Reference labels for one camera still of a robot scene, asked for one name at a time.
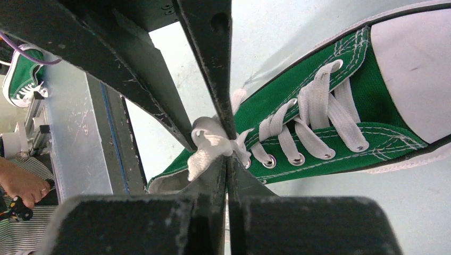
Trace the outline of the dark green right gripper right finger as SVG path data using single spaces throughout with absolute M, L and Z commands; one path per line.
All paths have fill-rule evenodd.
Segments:
M 232 254 L 401 254 L 384 210 L 367 197 L 280 197 L 227 160 Z

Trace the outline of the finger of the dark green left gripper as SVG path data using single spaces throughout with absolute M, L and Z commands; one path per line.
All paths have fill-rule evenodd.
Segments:
M 175 20 L 171 1 L 1 1 L 2 32 L 92 75 L 191 151 L 191 122 L 149 36 Z
M 179 0 L 173 5 L 227 138 L 236 136 L 230 100 L 232 2 Z

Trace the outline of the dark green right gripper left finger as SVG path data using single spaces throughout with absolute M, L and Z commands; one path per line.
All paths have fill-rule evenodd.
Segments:
M 224 157 L 176 194 L 86 195 L 59 205 L 38 254 L 223 254 Z

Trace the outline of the white shoelace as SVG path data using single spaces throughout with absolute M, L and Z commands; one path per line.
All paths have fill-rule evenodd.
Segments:
M 188 181 L 203 174 L 220 156 L 236 153 L 241 163 L 248 167 L 251 156 L 265 167 L 273 168 L 276 160 L 268 154 L 261 142 L 277 136 L 282 152 L 292 165 L 302 165 L 305 157 L 297 150 L 294 139 L 283 123 L 287 111 L 298 106 L 299 114 L 294 118 L 295 133 L 307 152 L 315 158 L 328 160 L 336 153 L 323 142 L 314 130 L 333 126 L 346 147 L 353 152 L 363 152 L 369 142 L 357 126 L 360 117 L 355 107 L 349 78 L 330 89 L 330 76 L 338 71 L 343 60 L 335 60 L 317 71 L 312 82 L 301 88 L 298 96 L 282 105 L 275 114 L 264 119 L 258 127 L 258 142 L 247 150 L 245 140 L 251 129 L 245 130 L 232 140 L 213 117 L 200 117 L 193 124 L 191 138 L 197 151 L 187 160 Z

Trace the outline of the green canvas sneaker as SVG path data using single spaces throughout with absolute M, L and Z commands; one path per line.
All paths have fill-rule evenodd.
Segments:
M 345 171 L 385 173 L 450 157 L 450 1 L 426 1 L 352 25 L 231 96 L 236 138 L 194 121 L 183 151 L 147 185 L 176 193 L 221 156 L 263 184 Z

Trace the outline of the bare human hand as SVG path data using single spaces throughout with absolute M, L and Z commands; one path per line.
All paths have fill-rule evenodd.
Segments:
M 3 157 L 1 157 L 1 187 L 11 198 L 20 197 L 23 204 L 30 209 L 33 209 L 35 204 L 51 190 L 47 181 Z

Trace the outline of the striped grey cloth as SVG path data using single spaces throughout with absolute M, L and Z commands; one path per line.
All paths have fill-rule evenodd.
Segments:
M 45 237 L 47 227 L 55 213 L 58 199 L 45 200 L 29 209 L 22 198 L 10 198 L 1 188 L 1 202 L 6 208 L 1 209 L 1 254 L 35 254 Z

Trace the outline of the aluminium frame rail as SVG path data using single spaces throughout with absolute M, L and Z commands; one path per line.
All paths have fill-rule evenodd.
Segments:
M 125 99 L 65 61 L 46 67 L 45 85 L 59 201 L 144 194 L 147 181 Z

